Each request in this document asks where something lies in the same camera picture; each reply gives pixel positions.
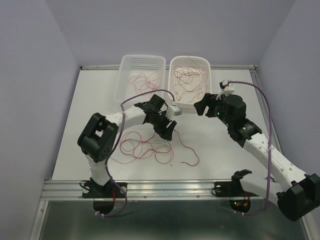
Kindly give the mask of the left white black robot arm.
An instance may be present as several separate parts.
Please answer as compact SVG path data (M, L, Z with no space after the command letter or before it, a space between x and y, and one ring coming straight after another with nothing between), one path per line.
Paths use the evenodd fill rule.
M104 116L95 113L80 134L77 144L88 159L94 191L100 197L111 193L110 175L106 171L107 160L114 152L114 147L125 129L133 126L150 124L162 139L171 141L177 122L173 117L182 114L182 109L172 101L166 101L154 94L150 100L135 103L121 112Z

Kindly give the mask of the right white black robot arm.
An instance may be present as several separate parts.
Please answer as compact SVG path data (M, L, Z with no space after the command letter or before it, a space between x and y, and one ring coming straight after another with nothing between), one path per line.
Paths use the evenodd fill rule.
M320 177L307 174L268 145L262 130L246 117L247 105L240 96L207 93L194 107L199 116L217 117L226 125L231 139L267 169L266 177L243 169L230 181L216 181L211 190L216 197L263 197L294 222L320 206Z

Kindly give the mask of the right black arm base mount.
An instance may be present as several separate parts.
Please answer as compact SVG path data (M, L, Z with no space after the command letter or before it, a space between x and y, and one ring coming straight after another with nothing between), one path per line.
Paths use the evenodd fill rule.
M215 181L213 183L213 188L211 189L211 193L218 197L228 197L228 198L235 198L235 197L247 197L248 194L253 197L257 197L256 194L253 192L244 191L241 186L240 180L248 175L251 174L252 171L243 169L241 171L236 171L232 176L230 181Z

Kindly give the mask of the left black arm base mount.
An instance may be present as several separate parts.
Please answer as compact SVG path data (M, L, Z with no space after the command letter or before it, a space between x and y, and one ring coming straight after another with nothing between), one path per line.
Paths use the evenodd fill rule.
M82 197L84 199L124 199L124 194L112 182L105 185L99 185L93 180L83 180L79 182L82 188Z

